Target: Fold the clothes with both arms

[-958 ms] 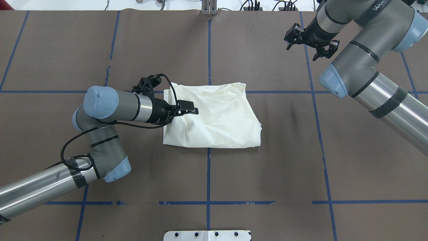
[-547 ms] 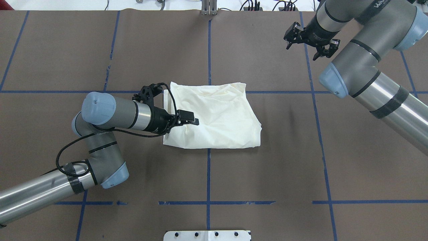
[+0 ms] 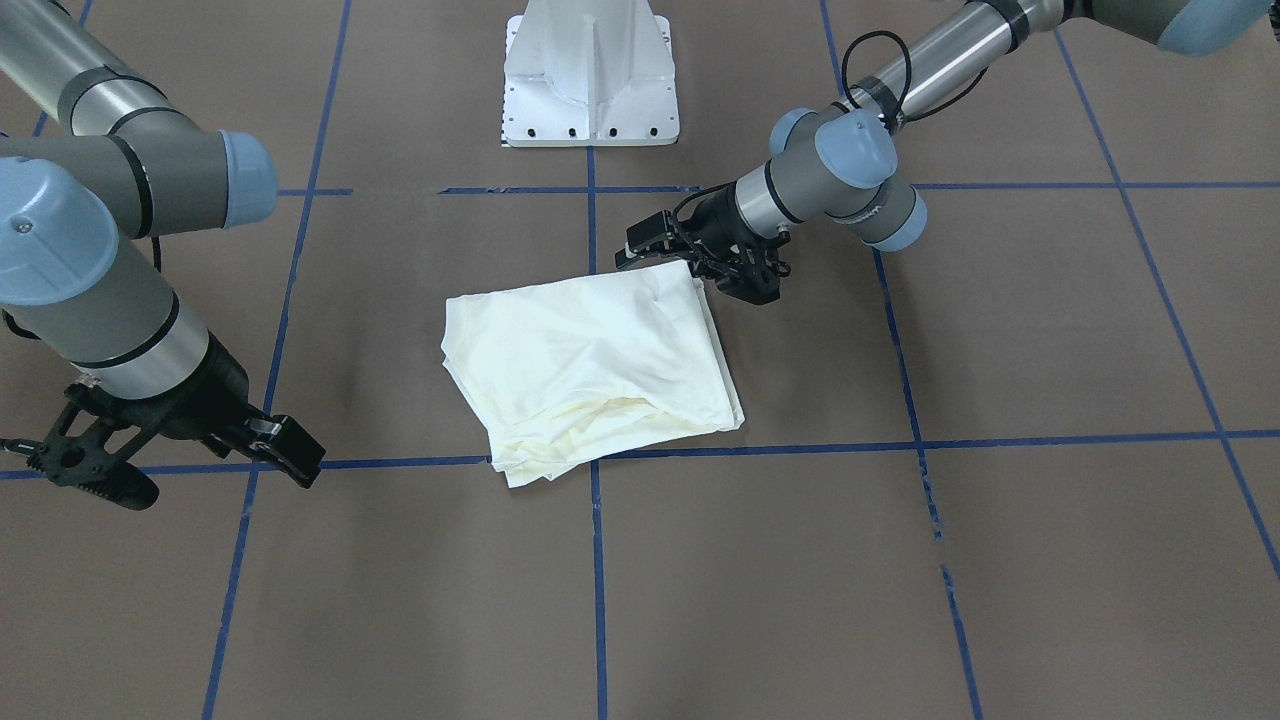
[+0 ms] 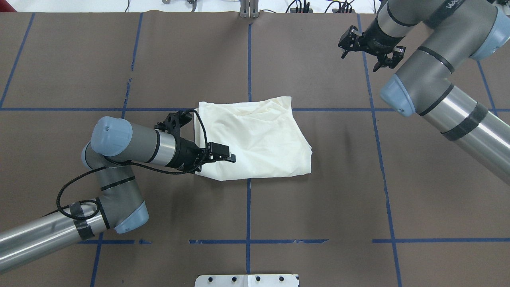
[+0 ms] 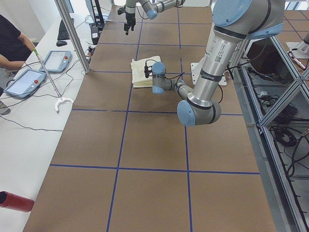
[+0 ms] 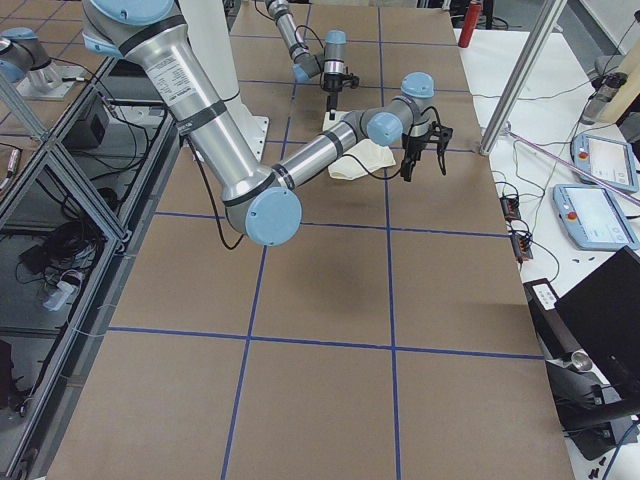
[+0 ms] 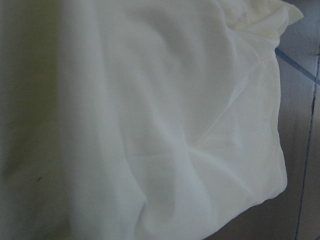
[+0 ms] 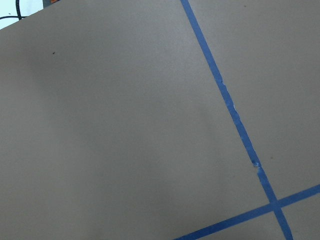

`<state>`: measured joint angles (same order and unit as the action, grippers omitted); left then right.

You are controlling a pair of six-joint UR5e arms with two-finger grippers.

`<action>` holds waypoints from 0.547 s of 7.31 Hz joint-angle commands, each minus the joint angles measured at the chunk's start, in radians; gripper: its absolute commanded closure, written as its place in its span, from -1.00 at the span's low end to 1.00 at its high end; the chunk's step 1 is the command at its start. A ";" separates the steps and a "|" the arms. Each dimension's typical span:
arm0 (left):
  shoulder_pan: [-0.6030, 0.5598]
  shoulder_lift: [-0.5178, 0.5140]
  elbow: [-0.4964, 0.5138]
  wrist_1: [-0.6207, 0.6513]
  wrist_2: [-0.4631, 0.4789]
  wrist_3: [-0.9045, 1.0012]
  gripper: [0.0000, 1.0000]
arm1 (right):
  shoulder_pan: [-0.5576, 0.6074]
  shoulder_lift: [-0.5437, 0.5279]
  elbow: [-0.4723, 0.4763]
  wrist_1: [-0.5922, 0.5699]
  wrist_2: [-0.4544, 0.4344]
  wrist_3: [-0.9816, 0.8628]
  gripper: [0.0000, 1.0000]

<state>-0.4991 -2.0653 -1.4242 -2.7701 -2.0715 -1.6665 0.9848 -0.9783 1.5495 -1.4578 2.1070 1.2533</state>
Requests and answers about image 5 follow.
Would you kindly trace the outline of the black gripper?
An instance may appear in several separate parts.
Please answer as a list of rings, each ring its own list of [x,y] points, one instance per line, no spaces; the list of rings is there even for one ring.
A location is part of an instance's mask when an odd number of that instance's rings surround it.
[[[136,25],[135,23],[135,13],[126,13],[126,21],[127,23],[124,23],[124,31],[125,34],[129,34],[129,24],[131,24],[131,31],[134,31],[134,27]]]

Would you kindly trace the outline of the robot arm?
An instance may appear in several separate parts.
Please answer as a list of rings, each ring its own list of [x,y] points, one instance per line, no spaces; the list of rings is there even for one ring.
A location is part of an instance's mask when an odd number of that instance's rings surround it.
[[[124,7],[120,7],[117,11],[118,15],[125,13],[126,22],[124,23],[124,31],[126,35],[129,34],[129,30],[134,30],[136,25],[136,3],[140,3],[144,12],[149,19],[154,19],[157,15],[165,10],[173,7],[181,7],[185,3],[185,0],[161,0],[155,3],[151,3],[149,0],[127,0]]]
[[[194,88],[181,80],[165,77],[162,62],[152,65],[154,94],[173,90],[181,97],[177,115],[182,124],[211,124],[221,115],[218,102],[212,96],[239,42],[263,39],[279,34],[283,28],[283,0],[219,0],[212,11],[214,38],[205,55]]]

